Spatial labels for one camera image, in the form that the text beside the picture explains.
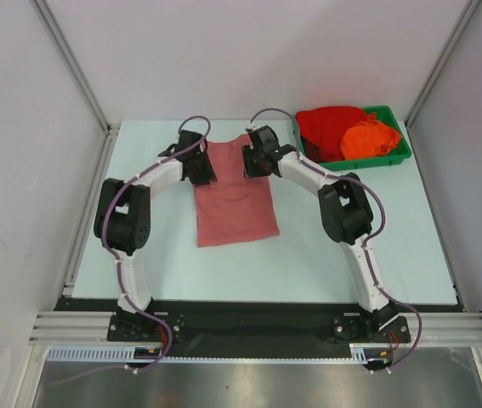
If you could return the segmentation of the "pink t shirt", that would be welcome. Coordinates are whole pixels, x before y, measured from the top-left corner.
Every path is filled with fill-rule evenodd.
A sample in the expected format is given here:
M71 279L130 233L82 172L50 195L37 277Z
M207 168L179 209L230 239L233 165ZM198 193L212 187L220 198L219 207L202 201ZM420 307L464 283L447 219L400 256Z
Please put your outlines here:
M246 134L207 147L216 179L194 188L197 246L216 247L258 241L280 234L267 178L244 175Z

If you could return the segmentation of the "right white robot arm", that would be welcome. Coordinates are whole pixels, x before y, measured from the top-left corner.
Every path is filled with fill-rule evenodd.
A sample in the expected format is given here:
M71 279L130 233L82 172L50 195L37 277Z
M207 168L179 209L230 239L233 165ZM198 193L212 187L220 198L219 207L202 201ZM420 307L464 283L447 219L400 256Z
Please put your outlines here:
M269 126L247 127L250 138L242 147L245 176L268 177L274 174L292 181L313 194L319 203L320 219L326 235L339 244L349 261L364 315L362 334L380 341L398 318L396 303L385 293L371 245L374 215L368 196L376 198L358 176L339 176L309 160L290 144L281 145Z

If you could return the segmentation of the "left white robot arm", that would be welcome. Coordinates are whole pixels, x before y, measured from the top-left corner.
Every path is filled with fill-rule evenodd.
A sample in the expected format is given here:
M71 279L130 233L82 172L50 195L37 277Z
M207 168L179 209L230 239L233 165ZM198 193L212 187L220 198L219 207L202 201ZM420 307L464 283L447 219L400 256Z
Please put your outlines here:
M101 185L94 235L115 265L119 288L115 326L138 340L150 338L164 322L148 310L152 295L136 271L135 253L150 238L151 201L186 179L200 186L215 181L216 175L207 153L207 134L180 129L177 142L145 170L128 180L108 178Z

